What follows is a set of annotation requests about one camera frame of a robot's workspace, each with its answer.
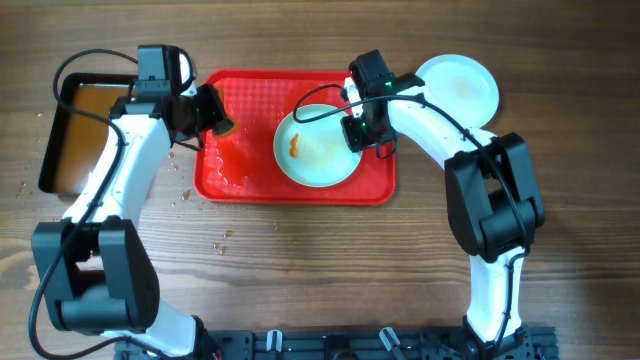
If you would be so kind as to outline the orange green sponge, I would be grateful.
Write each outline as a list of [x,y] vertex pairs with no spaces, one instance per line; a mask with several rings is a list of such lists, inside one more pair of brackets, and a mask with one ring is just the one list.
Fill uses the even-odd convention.
[[224,106],[224,91],[213,88],[215,124],[212,133],[216,137],[229,136],[237,130],[237,124],[228,115]]

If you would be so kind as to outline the light blue plate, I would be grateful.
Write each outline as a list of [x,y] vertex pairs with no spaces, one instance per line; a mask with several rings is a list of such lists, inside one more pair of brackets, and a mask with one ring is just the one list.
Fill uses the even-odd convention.
[[273,152],[282,172],[294,182],[312,188],[336,185],[360,165],[362,152],[352,152],[343,134],[345,112],[299,123],[289,113],[278,125]]
[[500,95],[492,74],[476,60],[458,54],[433,57],[416,75],[429,101],[465,127],[482,128],[496,114]]

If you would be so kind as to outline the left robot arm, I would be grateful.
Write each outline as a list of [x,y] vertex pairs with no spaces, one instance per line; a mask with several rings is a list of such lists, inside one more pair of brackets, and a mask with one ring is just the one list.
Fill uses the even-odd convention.
[[174,145],[204,148],[203,134],[225,135],[233,122],[218,91],[197,85],[189,55],[170,45],[142,45],[137,77],[102,117],[108,137],[89,180],[57,222],[38,224],[32,252],[39,285],[28,336],[45,348],[37,316],[46,310],[59,331],[124,343],[157,359],[218,359],[203,322],[164,302],[138,234],[154,176]]

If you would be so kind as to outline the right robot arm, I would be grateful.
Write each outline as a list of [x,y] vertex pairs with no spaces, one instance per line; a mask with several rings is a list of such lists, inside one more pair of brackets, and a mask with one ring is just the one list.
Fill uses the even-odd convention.
[[456,54],[395,75],[377,50],[356,57],[349,71],[344,97],[353,113],[342,120],[349,149],[404,135],[443,169],[449,226],[470,258],[466,331],[482,358],[511,351],[522,327],[521,269],[545,211],[526,142],[484,128],[499,107],[494,77]]

